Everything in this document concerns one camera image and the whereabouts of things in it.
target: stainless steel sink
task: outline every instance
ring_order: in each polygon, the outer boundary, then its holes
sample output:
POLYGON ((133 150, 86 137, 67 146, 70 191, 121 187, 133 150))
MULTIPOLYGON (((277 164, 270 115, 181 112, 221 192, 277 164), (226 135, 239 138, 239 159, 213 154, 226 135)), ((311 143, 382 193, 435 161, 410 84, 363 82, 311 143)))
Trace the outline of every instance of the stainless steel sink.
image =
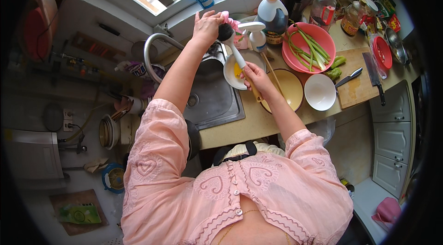
POLYGON ((223 76, 226 55, 224 45, 214 43, 203 56, 195 75, 183 116, 199 130, 245 118, 238 90, 223 76))

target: curved metal faucet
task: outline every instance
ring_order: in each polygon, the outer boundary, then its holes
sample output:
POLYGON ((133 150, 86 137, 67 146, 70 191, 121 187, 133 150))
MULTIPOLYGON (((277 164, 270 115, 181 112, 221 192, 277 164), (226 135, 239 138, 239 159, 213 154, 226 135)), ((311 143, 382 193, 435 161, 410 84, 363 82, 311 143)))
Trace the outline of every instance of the curved metal faucet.
POLYGON ((149 59, 149 49, 151 48, 151 44, 156 40, 156 39, 161 39, 166 41, 167 43, 175 46, 177 49, 179 50, 183 50, 185 47, 183 45, 181 45, 178 41, 176 41, 175 39, 162 34, 162 33, 155 33, 153 35, 151 35, 146 42, 144 43, 144 47, 143 47, 143 54, 144 54, 144 65, 146 67, 146 71, 149 74, 149 76, 151 77, 151 79, 157 83, 161 83, 162 79, 156 74, 156 72, 154 71, 154 69, 152 68, 151 65, 151 60, 149 59))

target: forearm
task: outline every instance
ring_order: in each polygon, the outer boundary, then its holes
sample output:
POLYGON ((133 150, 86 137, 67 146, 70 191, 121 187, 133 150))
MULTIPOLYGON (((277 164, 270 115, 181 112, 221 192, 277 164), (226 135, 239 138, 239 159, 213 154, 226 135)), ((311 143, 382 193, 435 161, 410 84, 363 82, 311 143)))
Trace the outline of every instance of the forearm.
POLYGON ((191 39, 166 73, 154 99, 168 100, 183 113, 195 73, 207 50, 201 43, 191 39))
POLYGON ((306 129, 302 120, 277 90, 269 95, 266 102, 271 109, 272 116, 274 116, 284 142, 295 132, 306 129))

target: pink bag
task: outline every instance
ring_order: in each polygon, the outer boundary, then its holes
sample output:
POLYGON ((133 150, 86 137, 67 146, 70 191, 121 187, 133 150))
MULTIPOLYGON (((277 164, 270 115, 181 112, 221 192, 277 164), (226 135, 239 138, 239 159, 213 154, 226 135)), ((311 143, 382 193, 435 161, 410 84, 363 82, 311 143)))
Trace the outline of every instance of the pink bag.
POLYGON ((372 216, 372 219, 388 232, 392 226, 394 226, 395 222, 400 217, 400 214, 401 209, 397 200, 391 197, 386 197, 377 206, 377 213, 372 216))

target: cabinet drawer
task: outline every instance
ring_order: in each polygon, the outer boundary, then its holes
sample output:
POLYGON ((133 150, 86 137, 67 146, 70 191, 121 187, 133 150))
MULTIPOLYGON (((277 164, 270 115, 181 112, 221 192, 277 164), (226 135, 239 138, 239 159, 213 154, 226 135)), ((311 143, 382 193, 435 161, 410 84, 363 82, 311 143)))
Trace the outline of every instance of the cabinet drawer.
POLYGON ((408 164, 411 122, 374 122, 374 153, 408 164))
POLYGON ((372 180, 396 198, 400 197, 406 179, 406 172, 407 165, 375 154, 372 180))
POLYGON ((380 104, 377 96, 369 101, 372 121, 374 122, 404 122, 411 121, 409 95, 405 82, 400 82, 385 92, 386 105, 380 104))

